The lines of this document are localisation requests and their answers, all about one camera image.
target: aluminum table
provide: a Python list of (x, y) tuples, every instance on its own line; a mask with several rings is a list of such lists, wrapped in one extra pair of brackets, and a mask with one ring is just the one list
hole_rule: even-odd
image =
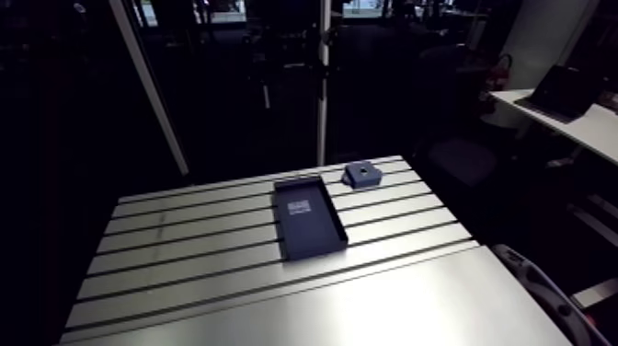
[[(401, 156), (121, 198), (66, 324), (78, 345), (567, 345)], [(347, 250), (281, 260), (274, 181), (319, 174)]]

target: metal pole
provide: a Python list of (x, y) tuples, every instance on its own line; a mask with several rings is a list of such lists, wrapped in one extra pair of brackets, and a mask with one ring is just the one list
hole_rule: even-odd
[(133, 64), (135, 65), (135, 69), (137, 70), (140, 80), (142, 81), (143, 88), (146, 90), (146, 94), (150, 99), (150, 104), (153, 106), (154, 115), (156, 115), (156, 118), (159, 120), (159, 125), (161, 125), (163, 135), (166, 137), (167, 145), (169, 145), (172, 156), (176, 160), (180, 174), (186, 176), (189, 173), (187, 161), (182, 154), (182, 149), (180, 149), (180, 144), (174, 134), (174, 129), (172, 129), (172, 125), (167, 117), (166, 108), (163, 105), (163, 101), (161, 101), (161, 98), (159, 97), (159, 93), (155, 86), (155, 81), (150, 74), (139, 42), (135, 37), (135, 32), (133, 31), (126, 8), (124, 7), (122, 0), (109, 0), (109, 4), (114, 12), (114, 17), (116, 18), (116, 22), (118, 23), (120, 32), (122, 33), (122, 38), (124, 38), (124, 42), (127, 44), (129, 54), (131, 55)]
[[(322, 0), (320, 20), (320, 37), (322, 34), (330, 29), (330, 7), (331, 0)], [(324, 40), (320, 40), (319, 47), (320, 61), (325, 67), (325, 71), (328, 68), (328, 46)], [(317, 108), (317, 165), (323, 166), (325, 164), (326, 156), (326, 76), (322, 79), (322, 95), (318, 96), (318, 108)]]

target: small dark box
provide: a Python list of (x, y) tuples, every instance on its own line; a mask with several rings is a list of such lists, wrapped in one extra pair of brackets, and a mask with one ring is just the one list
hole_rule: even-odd
[(368, 188), (380, 185), (382, 171), (374, 167), (369, 161), (348, 164), (342, 180), (353, 189)]
[(322, 178), (275, 183), (274, 202), (285, 259), (307, 259), (348, 245), (348, 235)]

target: black chair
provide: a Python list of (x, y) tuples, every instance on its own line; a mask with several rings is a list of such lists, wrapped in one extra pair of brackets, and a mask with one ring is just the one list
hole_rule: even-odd
[(486, 202), (502, 192), (502, 177), (496, 173), (508, 164), (499, 158), (509, 156), (500, 155), (487, 136), (494, 129), (458, 113), (457, 66), (463, 56), (464, 47), (454, 45), (420, 54), (412, 74), (415, 101), (407, 128), (414, 129), (415, 167), (479, 236), (499, 213), (499, 203)]

